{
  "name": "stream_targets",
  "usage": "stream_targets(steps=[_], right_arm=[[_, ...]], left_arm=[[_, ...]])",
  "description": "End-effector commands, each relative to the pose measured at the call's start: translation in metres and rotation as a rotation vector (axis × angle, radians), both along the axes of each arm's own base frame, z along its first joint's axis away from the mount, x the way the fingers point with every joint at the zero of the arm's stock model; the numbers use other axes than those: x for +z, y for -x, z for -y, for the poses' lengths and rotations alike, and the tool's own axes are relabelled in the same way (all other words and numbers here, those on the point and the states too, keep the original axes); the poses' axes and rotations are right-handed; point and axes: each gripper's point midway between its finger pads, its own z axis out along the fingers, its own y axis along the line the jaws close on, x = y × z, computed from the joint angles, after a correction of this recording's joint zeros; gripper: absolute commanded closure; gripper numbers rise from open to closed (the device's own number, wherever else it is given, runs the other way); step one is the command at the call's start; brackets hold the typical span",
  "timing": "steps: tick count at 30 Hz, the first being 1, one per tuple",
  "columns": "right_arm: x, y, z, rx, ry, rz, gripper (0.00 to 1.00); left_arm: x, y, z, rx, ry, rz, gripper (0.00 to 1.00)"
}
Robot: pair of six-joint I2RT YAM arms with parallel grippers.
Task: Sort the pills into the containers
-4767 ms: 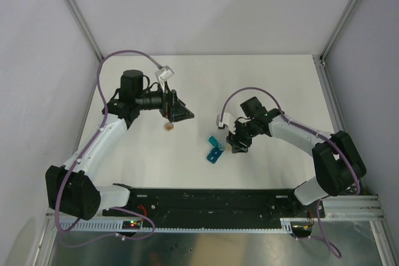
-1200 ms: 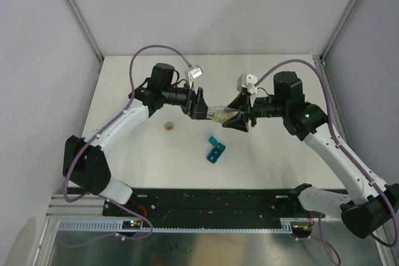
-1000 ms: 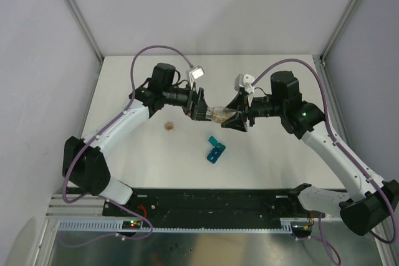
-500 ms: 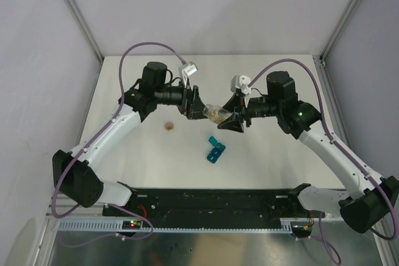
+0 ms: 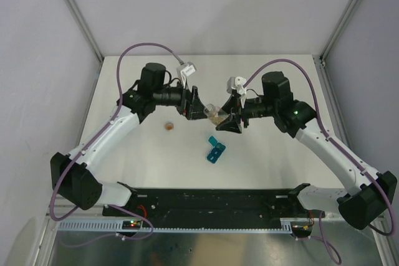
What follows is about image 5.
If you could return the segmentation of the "gold bottle cap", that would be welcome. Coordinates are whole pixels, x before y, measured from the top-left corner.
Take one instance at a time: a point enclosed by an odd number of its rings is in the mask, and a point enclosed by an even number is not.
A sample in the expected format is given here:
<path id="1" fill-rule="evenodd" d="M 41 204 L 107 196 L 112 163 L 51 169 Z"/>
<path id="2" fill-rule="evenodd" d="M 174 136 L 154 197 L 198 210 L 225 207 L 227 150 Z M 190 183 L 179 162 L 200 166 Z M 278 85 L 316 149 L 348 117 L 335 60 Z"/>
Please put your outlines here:
<path id="1" fill-rule="evenodd" d="M 172 122 L 165 123 L 165 130 L 171 131 L 174 129 L 174 124 Z"/>

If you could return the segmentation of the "teal weekly pill organizer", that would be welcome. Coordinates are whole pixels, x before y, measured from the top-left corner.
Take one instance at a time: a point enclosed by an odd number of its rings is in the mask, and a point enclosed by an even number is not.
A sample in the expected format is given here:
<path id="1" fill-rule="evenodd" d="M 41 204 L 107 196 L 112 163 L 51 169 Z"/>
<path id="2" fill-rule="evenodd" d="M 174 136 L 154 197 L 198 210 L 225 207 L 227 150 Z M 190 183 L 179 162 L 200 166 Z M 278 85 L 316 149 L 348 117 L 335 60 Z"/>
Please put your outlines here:
<path id="1" fill-rule="evenodd" d="M 215 164 L 217 160 L 220 158 L 220 156 L 223 154 L 223 152 L 225 151 L 226 146 L 220 143 L 214 136 L 210 136 L 208 142 L 212 146 L 212 149 L 207 154 L 206 159 L 210 163 Z"/>

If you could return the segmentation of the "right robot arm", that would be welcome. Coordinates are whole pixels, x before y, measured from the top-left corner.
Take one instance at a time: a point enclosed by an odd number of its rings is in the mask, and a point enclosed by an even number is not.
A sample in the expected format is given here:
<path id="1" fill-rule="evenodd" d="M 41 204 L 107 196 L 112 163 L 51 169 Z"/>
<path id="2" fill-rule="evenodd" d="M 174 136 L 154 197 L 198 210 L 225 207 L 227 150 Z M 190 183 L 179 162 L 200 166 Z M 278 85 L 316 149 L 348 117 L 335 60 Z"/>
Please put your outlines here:
<path id="1" fill-rule="evenodd" d="M 229 100 L 222 109 L 229 116 L 216 129 L 241 133 L 252 118 L 271 117 L 282 133 L 287 133 L 310 149 L 342 184 L 342 188 L 319 188 L 307 183 L 290 192 L 288 209 L 303 216 L 309 210 L 340 214 L 352 227 L 362 230 L 393 201 L 396 177 L 381 173 L 355 156 L 335 135 L 322 131 L 317 112 L 294 99 L 288 78 L 282 72 L 268 72 L 261 78 L 263 94 L 247 98 L 242 77 L 227 83 Z"/>

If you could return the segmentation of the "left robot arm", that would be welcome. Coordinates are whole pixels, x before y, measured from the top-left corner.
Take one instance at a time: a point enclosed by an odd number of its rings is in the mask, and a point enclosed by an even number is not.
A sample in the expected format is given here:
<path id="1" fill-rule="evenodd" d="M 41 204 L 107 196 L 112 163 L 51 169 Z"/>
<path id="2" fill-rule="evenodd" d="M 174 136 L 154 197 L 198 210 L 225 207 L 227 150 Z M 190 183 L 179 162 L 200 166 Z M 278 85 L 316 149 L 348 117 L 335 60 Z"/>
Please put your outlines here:
<path id="1" fill-rule="evenodd" d="M 116 205 L 126 216 L 138 209 L 133 189 L 125 183 L 102 183 L 96 177 L 104 157 L 157 106 L 176 107 L 188 120 L 205 119 L 204 105 L 196 87 L 187 87 L 187 78 L 196 71 L 191 62 L 177 68 L 178 83 L 165 83 L 166 68 L 147 63 L 140 79 L 129 88 L 101 129 L 68 154 L 56 153 L 50 160 L 53 190 L 82 210 L 95 204 Z"/>

